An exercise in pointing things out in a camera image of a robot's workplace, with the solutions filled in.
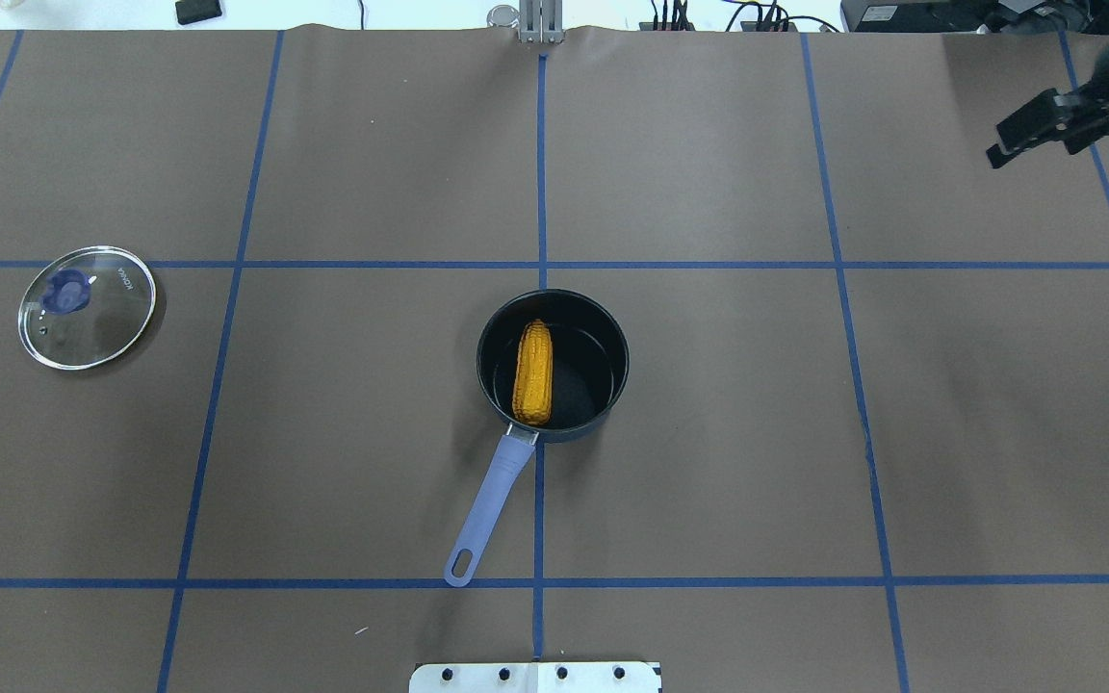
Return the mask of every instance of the lid knob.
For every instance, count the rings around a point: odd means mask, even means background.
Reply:
[[[40,298],[40,306],[57,316],[80,310],[88,306],[92,296],[92,285],[89,276],[75,268],[67,267],[50,275],[45,294]]]

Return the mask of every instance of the metal clamp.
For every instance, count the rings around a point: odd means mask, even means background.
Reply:
[[[661,693],[659,662],[502,662],[421,665],[409,693]]]
[[[563,0],[520,0],[520,43],[563,42]]]

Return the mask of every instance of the saucepan handle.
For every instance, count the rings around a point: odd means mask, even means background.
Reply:
[[[536,442],[537,440],[521,440],[509,434],[499,439],[499,447],[494,450],[494,459],[490,460],[490,469],[478,488],[474,508],[465,518],[452,556],[448,557],[448,565],[444,567],[444,579],[452,588],[465,588],[474,580],[481,551],[485,551],[487,541],[490,540],[494,523],[499,520],[507,493],[532,456]]]

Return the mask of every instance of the corn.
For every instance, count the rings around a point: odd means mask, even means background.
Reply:
[[[542,320],[525,325],[516,350],[516,386],[511,389],[511,414],[529,426],[551,420],[554,376],[554,343]]]

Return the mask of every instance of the wire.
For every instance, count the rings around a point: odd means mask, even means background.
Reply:
[[[786,23],[790,23],[790,19],[811,19],[811,21],[813,21],[813,22],[820,22],[821,26],[826,26],[828,28],[828,31],[832,31],[832,32],[835,32],[835,33],[841,33],[841,31],[842,31],[842,30],[840,30],[840,28],[836,28],[835,26],[832,26],[831,23],[824,21],[824,19],[822,19],[822,18],[813,18],[813,17],[811,17],[811,14],[795,14],[795,17],[790,17],[790,14],[786,14],[786,18],[784,19],[784,21],[786,21]]]
[[[757,3],[756,0],[745,0],[740,3],[739,0],[722,0],[723,3],[739,4],[739,9],[734,10],[734,14],[730,18],[730,23],[726,23],[726,31],[730,31],[734,27],[734,20],[739,18],[739,14],[743,12],[744,8],[755,8],[755,22],[756,31],[759,31],[759,26],[773,27],[774,22],[783,22],[785,18],[790,17],[790,13],[784,11],[782,4],[777,4],[776,0],[773,0],[772,4]]]

